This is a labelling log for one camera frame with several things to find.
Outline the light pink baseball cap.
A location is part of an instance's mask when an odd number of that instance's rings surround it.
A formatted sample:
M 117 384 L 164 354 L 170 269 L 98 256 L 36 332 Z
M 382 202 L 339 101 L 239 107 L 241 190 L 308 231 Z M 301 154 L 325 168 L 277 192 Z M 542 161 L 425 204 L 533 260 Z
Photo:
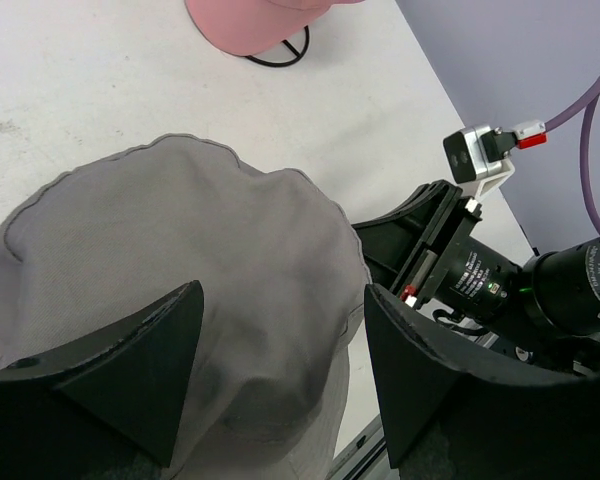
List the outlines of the light pink baseball cap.
M 187 0 L 185 7 L 211 45 L 247 57 L 275 47 L 338 4 L 332 0 Z

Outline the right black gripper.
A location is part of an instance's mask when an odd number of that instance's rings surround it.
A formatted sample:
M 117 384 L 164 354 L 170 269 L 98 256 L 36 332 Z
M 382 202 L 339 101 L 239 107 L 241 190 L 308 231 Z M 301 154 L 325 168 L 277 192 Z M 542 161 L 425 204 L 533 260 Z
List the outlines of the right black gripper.
M 355 223 L 374 283 L 414 309 L 436 300 L 452 320 L 491 323 L 519 268 L 472 237 L 482 205 L 446 180 L 420 185 L 398 207 Z

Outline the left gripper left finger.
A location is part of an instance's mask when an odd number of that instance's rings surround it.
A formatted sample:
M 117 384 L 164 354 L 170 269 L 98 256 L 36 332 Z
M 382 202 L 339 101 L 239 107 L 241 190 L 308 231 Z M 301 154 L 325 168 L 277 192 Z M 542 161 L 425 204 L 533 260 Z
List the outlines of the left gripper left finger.
M 158 479 L 172 460 L 203 319 L 184 284 L 0 369 L 0 479 Z

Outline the grey bucket hat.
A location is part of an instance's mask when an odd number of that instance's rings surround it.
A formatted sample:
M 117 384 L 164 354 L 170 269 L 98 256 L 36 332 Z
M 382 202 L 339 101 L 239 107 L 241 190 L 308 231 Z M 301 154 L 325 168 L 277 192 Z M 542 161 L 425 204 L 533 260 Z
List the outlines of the grey bucket hat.
M 371 276 L 342 209 L 190 135 L 78 167 L 0 225 L 0 369 L 199 281 L 204 316 L 164 479 L 323 479 Z

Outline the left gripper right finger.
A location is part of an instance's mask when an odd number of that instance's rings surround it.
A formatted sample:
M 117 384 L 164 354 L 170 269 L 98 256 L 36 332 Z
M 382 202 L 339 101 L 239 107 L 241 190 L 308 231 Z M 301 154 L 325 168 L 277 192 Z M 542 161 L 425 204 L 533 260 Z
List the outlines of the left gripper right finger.
M 390 465 L 404 479 L 600 479 L 600 374 L 479 346 L 379 285 L 364 317 Z

